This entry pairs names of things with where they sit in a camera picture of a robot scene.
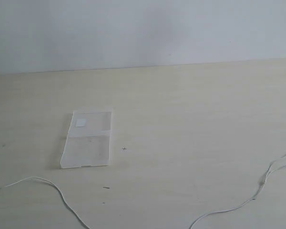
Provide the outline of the clear plastic storage box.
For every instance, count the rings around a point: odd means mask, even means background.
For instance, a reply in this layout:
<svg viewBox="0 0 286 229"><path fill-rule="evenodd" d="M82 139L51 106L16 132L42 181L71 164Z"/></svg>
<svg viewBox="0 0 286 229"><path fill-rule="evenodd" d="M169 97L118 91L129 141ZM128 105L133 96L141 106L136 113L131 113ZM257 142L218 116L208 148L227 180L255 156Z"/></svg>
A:
<svg viewBox="0 0 286 229"><path fill-rule="evenodd" d="M73 111L60 167L68 169L108 166L111 132L112 109Z"/></svg>

